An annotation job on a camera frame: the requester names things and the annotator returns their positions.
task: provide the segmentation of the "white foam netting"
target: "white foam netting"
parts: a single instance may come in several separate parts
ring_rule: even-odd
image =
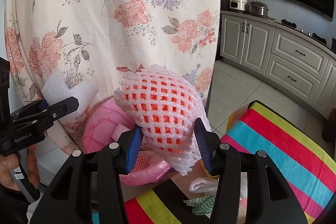
[[[121,82],[115,103],[142,127],[149,146],[182,175],[191,171],[200,153],[195,119],[211,127],[197,90],[187,80],[158,65],[142,69]]]

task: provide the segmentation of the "floral curtain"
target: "floral curtain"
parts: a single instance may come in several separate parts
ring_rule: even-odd
[[[69,154],[81,147],[90,111],[141,68],[158,64],[182,75],[205,103],[219,7],[220,0],[6,0],[11,74],[24,103],[42,98],[54,70],[69,88],[96,78],[99,93],[81,117],[48,130]]]

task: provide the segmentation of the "metal screw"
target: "metal screw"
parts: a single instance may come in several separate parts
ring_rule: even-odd
[[[230,148],[230,146],[227,143],[222,143],[219,147],[223,150],[229,150]]]
[[[73,151],[72,152],[72,155],[74,156],[74,157],[79,157],[80,155],[81,155],[81,151],[80,150],[75,150],[75,151]]]
[[[264,150],[259,150],[259,151],[258,151],[258,155],[259,155],[260,157],[265,158],[265,157],[267,156],[267,153],[266,153]]]
[[[118,143],[110,143],[109,148],[111,149],[117,149],[119,147]]]

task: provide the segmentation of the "pink bag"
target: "pink bag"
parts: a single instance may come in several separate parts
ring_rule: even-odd
[[[120,134],[133,128],[134,119],[123,112],[110,98],[90,116],[82,137],[84,153],[100,151]],[[140,151],[135,168],[130,174],[120,175],[120,181],[128,186],[159,182],[171,169],[170,165],[152,151]]]

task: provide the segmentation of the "white rice cooker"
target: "white rice cooker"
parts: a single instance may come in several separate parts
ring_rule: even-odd
[[[247,12],[247,0],[230,0],[229,9],[233,12],[246,13]]]

